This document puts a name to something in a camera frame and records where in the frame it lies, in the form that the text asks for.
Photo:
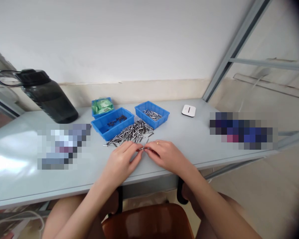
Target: pile of nails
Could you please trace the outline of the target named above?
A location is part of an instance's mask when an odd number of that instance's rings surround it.
[[[107,141],[107,144],[104,144],[103,146],[117,147],[117,145],[122,144],[124,141],[140,143],[142,139],[145,138],[145,134],[149,134],[149,138],[154,134],[153,131],[154,129],[143,120],[138,120],[134,124],[124,128],[121,133],[115,136],[112,140]]]
[[[160,118],[162,118],[161,115],[151,110],[144,110],[142,112],[154,121],[158,121]]]
[[[116,120],[107,123],[107,125],[108,125],[108,126],[114,126],[115,123],[116,123],[117,121],[121,122],[121,121],[124,121],[124,120],[126,120],[126,119],[127,119],[127,118],[126,118],[124,115],[122,115],[121,117],[116,118]]]

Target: chair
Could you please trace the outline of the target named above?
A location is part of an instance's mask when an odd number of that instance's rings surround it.
[[[184,209],[174,203],[136,208],[103,223],[107,239],[194,238]]]

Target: table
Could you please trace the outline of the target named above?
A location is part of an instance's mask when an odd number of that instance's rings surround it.
[[[211,112],[217,112],[202,99],[155,102],[170,112],[168,120],[154,131],[149,140],[172,141],[198,169],[261,158],[276,150],[236,150],[232,143],[222,143],[209,134]],[[183,106],[196,107],[190,118],[181,114]],[[137,104],[115,105],[135,114]],[[73,123],[90,123],[91,108],[78,108],[79,118]],[[79,158],[76,169],[38,170],[38,129],[54,122],[42,111],[26,112],[0,129],[0,209],[86,193],[100,176],[113,147],[102,146],[104,139],[91,128],[88,147],[82,148],[86,159]],[[132,185],[153,180],[170,172],[160,168],[147,154],[136,170],[123,183]]]

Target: small blue box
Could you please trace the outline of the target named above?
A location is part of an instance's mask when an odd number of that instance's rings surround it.
[[[151,110],[155,113],[162,116],[157,121],[152,120],[149,116],[145,115],[143,113],[144,110]],[[158,126],[160,126],[162,123],[164,123],[168,119],[169,112],[164,110],[163,108],[155,105],[154,103],[150,101],[146,101],[144,103],[139,104],[138,106],[135,106],[136,115],[140,117],[144,122],[149,124],[153,129],[156,129]]]
[[[107,124],[115,121],[117,118],[124,115],[127,119],[124,121],[117,121],[114,126],[108,126]],[[103,139],[110,141],[115,136],[117,136],[121,131],[134,124],[134,115],[124,108],[118,108],[117,110],[110,111],[106,115],[97,118],[91,122],[93,128],[98,132]]]
[[[102,100],[102,99],[108,99],[109,101],[112,102],[111,98],[110,98],[110,97],[107,97],[107,98],[101,98],[101,99],[98,99],[98,100],[93,100],[91,105],[93,105],[93,102],[94,102],[94,101],[100,101],[100,100]],[[95,119],[97,119],[97,118],[100,118],[101,116],[104,116],[104,115],[106,115],[106,114],[108,114],[108,113],[110,113],[110,112],[112,112],[112,111],[113,111],[113,110],[97,115],[97,114],[93,114],[93,110],[92,110],[92,116],[93,116]]]

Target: black water bottle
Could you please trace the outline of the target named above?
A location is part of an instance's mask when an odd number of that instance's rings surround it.
[[[15,74],[21,88],[56,123],[71,123],[78,112],[61,87],[42,70],[26,69]]]

